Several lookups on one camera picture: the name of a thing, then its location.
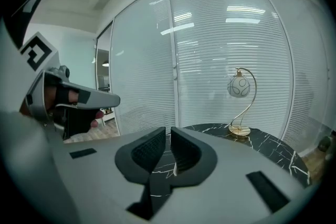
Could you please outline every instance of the black marble table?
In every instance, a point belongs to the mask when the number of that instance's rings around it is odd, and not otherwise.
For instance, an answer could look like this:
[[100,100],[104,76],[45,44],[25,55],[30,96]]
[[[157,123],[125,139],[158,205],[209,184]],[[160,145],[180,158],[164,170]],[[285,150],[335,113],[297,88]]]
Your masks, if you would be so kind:
[[[303,187],[307,187],[311,184],[310,174],[306,165],[297,152],[284,141],[259,129],[251,129],[249,138],[239,140],[229,135],[229,129],[225,127],[226,125],[226,123],[206,123],[191,125],[185,128],[249,146],[286,170],[291,176],[295,177]],[[168,134],[166,136],[165,152],[155,170],[152,172],[150,179],[151,196],[154,207],[156,207],[156,205],[160,206],[161,201],[164,202],[167,198],[166,196],[168,196],[168,194],[165,194],[161,189],[160,181],[173,176],[174,166],[175,159],[170,151],[170,134]]]

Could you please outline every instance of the lamp shade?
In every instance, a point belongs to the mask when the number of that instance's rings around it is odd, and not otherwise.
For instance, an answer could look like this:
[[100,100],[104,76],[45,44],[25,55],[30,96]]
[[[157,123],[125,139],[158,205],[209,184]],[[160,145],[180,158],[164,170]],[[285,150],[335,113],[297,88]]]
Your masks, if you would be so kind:
[[242,98],[250,93],[250,83],[242,72],[237,69],[236,74],[229,79],[227,91],[233,97]]

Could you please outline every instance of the horizontal blind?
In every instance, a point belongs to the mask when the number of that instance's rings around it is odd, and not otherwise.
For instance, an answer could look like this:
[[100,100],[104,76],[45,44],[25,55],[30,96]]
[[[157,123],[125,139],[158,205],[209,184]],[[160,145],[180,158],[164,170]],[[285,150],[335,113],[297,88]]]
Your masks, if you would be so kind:
[[171,0],[180,125],[229,123],[252,101],[231,97],[229,76],[249,69],[257,98],[244,125],[281,137],[290,100],[288,43],[268,0]]
[[171,40],[167,0],[138,0],[114,21],[112,92],[121,134],[175,126]]
[[272,0],[292,47],[295,92],[284,141],[297,152],[312,146],[323,121],[327,97],[327,64],[321,34],[309,0]]

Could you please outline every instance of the gold lamp base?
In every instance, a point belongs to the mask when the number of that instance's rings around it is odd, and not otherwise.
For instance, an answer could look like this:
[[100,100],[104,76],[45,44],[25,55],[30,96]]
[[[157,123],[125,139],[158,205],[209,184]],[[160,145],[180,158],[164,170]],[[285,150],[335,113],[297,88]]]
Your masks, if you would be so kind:
[[251,129],[247,126],[229,125],[230,135],[237,139],[246,139],[249,137]]

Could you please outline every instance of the curved lamp arm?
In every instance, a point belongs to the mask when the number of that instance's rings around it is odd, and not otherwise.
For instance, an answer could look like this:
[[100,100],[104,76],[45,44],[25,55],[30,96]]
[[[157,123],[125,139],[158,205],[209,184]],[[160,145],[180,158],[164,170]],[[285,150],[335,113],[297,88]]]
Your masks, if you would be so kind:
[[251,103],[246,109],[244,109],[242,113],[240,113],[238,116],[235,116],[235,117],[233,118],[233,120],[232,120],[231,123],[230,123],[231,126],[232,126],[232,123],[234,122],[235,119],[237,119],[239,116],[243,115],[243,114],[244,114],[244,113],[251,107],[251,105],[253,105],[254,100],[256,100],[256,96],[257,96],[257,81],[256,81],[256,78],[253,76],[252,72],[249,71],[249,70],[246,69],[246,68],[243,68],[243,67],[239,67],[239,68],[236,68],[236,69],[237,69],[237,70],[239,70],[239,69],[243,69],[243,70],[245,70],[245,71],[247,71],[247,72],[249,72],[249,73],[251,74],[251,76],[253,77],[253,80],[254,80],[254,84],[255,84],[255,86],[256,86],[256,92],[255,92],[255,94],[254,94],[252,103]]

